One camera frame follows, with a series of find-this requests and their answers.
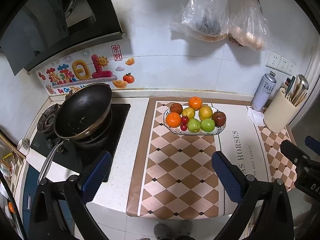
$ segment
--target plate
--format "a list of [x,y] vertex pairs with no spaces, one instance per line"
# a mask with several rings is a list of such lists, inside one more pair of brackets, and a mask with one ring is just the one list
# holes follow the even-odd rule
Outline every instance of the plate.
[[[215,107],[211,107],[210,108],[212,109],[213,112],[217,112],[219,111],[217,108]],[[164,126],[166,128],[168,128],[171,132],[174,132],[174,133],[177,133],[177,134],[186,134],[186,135],[215,135],[215,134],[219,134],[221,133],[224,128],[226,127],[226,124],[225,123],[222,127],[215,127],[214,130],[212,132],[204,132],[202,130],[200,130],[199,132],[190,132],[189,130],[186,130],[186,131],[182,131],[180,129],[180,127],[177,127],[177,128],[171,128],[169,125],[167,125],[166,121],[165,121],[165,118],[167,117],[168,114],[170,114],[170,108],[167,109],[165,112],[164,112],[164,115],[163,115],[163,123],[164,123]],[[200,120],[199,118],[199,111],[196,111],[196,114],[195,114],[195,119],[198,119]]]

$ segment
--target white tile floor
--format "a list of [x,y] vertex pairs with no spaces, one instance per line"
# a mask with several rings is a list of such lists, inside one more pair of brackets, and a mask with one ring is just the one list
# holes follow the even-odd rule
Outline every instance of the white tile floor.
[[[155,220],[130,217],[125,213],[88,203],[87,208],[102,231],[110,240],[156,240],[153,228],[158,223],[166,224],[173,232],[177,230],[178,220]],[[191,236],[196,240],[213,240],[230,216],[193,220]],[[75,237],[83,239],[78,228]]]

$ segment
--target white tissue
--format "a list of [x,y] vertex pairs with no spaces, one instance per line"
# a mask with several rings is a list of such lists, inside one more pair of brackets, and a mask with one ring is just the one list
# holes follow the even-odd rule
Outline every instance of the white tissue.
[[265,126],[263,122],[263,113],[253,110],[251,107],[247,110],[247,117],[257,126]]

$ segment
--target metal handle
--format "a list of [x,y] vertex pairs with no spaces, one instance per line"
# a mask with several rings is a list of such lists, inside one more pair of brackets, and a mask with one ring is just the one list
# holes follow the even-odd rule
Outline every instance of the metal handle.
[[59,146],[61,146],[66,140],[63,140],[62,142],[56,144],[56,146],[51,150],[51,152],[49,153],[48,157],[46,158],[46,160],[44,161],[44,164],[41,168],[40,174],[39,174],[39,178],[38,178],[38,185],[41,181],[41,179],[45,178],[48,174],[48,171],[50,169],[53,157],[58,149]]
[[31,206],[31,196],[28,194],[28,206],[27,209],[30,209]]

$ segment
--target shoe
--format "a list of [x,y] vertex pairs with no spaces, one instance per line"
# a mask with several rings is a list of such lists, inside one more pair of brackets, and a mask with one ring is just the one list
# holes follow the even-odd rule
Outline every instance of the shoe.
[[170,228],[168,228],[164,224],[157,224],[153,228],[153,233],[155,234],[156,239],[173,239],[172,232],[170,231]]
[[193,224],[190,220],[182,220],[179,225],[178,236],[190,236]]

